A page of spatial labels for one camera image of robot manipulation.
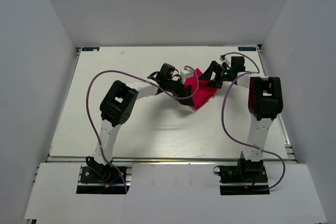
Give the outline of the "red t shirt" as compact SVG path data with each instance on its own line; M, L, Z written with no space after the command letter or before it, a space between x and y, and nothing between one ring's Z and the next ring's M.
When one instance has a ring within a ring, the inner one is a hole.
M209 83L208 80L200 80L198 83L196 94L192 96L192 100L194 102L192 108L195 111L204 106L209 101L209 99L215 96L217 92L216 88L208 87L207 86L208 83ZM184 82L185 90L187 90L188 86L191 86L191 94L193 94L197 86L197 78L195 75L191 78L188 78Z

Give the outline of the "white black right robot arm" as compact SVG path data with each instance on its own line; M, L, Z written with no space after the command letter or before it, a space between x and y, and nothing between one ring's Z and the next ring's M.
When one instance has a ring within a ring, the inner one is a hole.
M265 150L265 143L273 121L284 107L280 78L261 76L257 64L243 53L226 53L220 58L221 64L212 61L198 79L206 80L208 87L216 89L221 89L223 82L231 83L224 96L222 112L225 110L226 100L234 85L247 88L248 110L251 115L246 143L235 139L228 133L222 115L221 121L224 132L231 140L244 146L240 156L241 159L259 162L264 159L264 153L279 158L279 155Z

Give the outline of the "aluminium table frame rail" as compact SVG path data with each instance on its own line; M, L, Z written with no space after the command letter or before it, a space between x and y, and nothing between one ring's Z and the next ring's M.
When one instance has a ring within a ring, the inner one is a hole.
M265 75L265 78L262 81L263 83L262 86L266 88L266 93L268 94L268 98L266 98L266 95L260 95L262 96L261 102L264 104L267 104L266 105L267 108L262 109L262 113L265 114L262 117L264 118L266 116L269 116L271 119L277 118L277 123L279 125L282 138L285 142L285 149L288 155L288 158L286 158L286 160L290 162L297 162L292 145L289 141L287 131L285 129L285 126L280 116L280 113L282 112L283 107L284 107L283 100L282 100L282 90L281 90L280 78L266 76L266 68L261 58L262 57L261 45L257 45L257 52L259 55L262 72Z

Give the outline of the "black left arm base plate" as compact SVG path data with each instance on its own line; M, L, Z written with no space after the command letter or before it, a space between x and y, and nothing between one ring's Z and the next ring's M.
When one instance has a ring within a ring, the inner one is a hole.
M82 166L77 183L76 194L78 195L126 195L131 186L132 168L119 166L123 178L115 168L111 168L106 175L99 177L88 166Z

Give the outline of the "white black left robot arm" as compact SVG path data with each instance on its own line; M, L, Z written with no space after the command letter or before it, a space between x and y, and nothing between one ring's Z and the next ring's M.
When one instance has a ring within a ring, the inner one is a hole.
M160 71L150 74L145 79L117 70L105 70L92 79L86 95L86 111L98 143L93 155L86 157L86 163L89 167L94 167L93 176L98 181L104 182L110 178L111 168L108 165L111 165L113 160L114 144L121 125L130 118L137 100L165 93L181 105L194 105L193 96L196 95L197 89L193 90L191 85L186 86L185 81L188 77L195 77L198 86L199 80L196 70L185 66L184 70L177 75L174 74L175 70L175 67L165 63ZM109 72L123 74L137 81L126 84L117 80L112 84L99 106L101 128L98 132L89 111L89 95L94 81Z

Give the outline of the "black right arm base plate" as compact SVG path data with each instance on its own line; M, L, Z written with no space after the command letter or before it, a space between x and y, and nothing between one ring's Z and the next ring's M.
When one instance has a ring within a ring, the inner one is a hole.
M219 176L221 196L269 195L269 185L266 169L239 173L238 166L217 165L213 169Z

